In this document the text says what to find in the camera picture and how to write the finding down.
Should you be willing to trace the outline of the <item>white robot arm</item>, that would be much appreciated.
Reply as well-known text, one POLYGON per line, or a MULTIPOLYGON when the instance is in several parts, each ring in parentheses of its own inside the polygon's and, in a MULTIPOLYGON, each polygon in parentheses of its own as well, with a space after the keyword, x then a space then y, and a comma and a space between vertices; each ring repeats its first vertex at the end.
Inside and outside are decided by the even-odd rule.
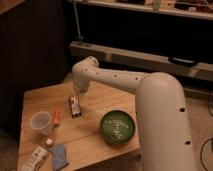
POLYGON ((96 81, 135 95, 143 171, 197 171, 185 94, 175 77, 102 69, 92 56, 76 63, 72 73, 78 93, 96 81))

